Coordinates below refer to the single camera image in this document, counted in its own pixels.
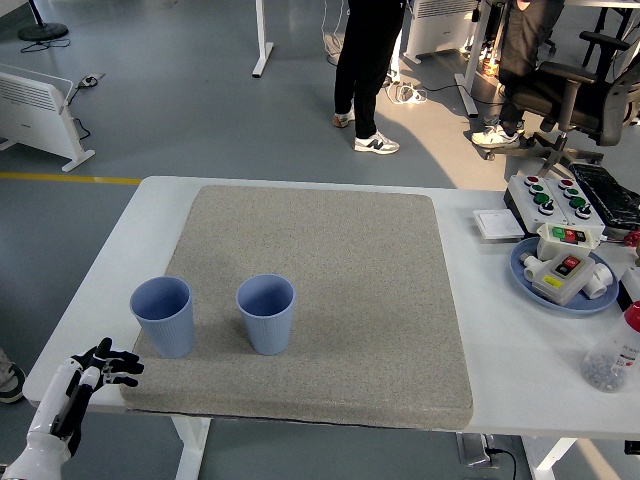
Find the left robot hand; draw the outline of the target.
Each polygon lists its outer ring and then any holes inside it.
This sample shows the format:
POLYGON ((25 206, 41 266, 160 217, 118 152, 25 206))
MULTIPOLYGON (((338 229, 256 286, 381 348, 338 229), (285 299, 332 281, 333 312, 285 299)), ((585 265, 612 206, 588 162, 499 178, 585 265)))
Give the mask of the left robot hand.
POLYGON ((78 449, 81 424, 92 395, 107 384, 138 385, 144 370, 138 355, 112 348, 112 339, 65 360, 37 407, 26 446, 6 467, 4 479, 60 479, 78 449))

